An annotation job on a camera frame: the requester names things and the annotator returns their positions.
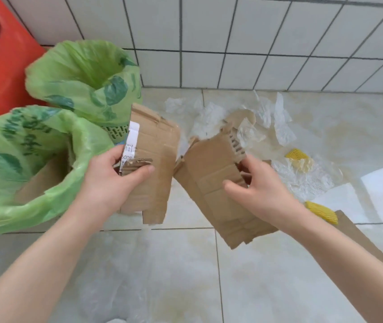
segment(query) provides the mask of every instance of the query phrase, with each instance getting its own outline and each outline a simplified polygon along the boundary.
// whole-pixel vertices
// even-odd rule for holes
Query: trash bin
[[[90,158],[111,147],[103,129],[69,110],[31,105],[1,115],[0,233],[35,226],[65,212],[80,189]],[[67,166],[69,161],[68,173],[59,184],[22,203],[17,198],[20,191],[62,153],[67,156],[60,164]]]
[[[127,135],[132,103],[142,100],[139,67],[107,41],[59,43],[26,75],[30,95],[99,125],[115,144]]]

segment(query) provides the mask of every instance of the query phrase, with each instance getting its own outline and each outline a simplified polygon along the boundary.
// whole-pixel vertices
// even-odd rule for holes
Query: left hand
[[[123,154],[124,145],[118,145],[90,160],[84,181],[76,199],[65,215],[79,215],[80,223],[93,232],[124,204],[130,192],[154,172],[146,165],[125,177],[119,176],[113,165]]]

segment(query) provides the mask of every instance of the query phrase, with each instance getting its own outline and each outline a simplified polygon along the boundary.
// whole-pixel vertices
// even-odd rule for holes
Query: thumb
[[[137,185],[144,182],[146,179],[148,179],[151,174],[154,172],[155,168],[152,165],[144,165],[143,167],[140,167],[138,170],[129,173],[127,176],[123,177],[121,179],[124,186],[127,186],[129,191],[135,189]]]
[[[244,205],[250,196],[250,191],[247,188],[241,187],[230,180],[223,181],[223,188],[230,198],[241,205]]]

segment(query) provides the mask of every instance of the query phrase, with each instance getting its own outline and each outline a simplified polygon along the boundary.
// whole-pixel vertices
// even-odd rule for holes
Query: tiled wall
[[[42,45],[107,39],[144,86],[383,92],[383,0],[4,0]]]

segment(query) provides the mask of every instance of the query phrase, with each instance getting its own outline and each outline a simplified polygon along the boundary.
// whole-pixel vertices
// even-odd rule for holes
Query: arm
[[[119,177],[116,146],[94,157],[81,190],[65,214],[0,277],[0,322],[46,322],[93,233],[123,205],[154,167]]]
[[[243,166],[250,187],[225,181],[227,194],[302,244],[367,322],[383,322],[383,263],[309,212],[270,165],[248,156]]]

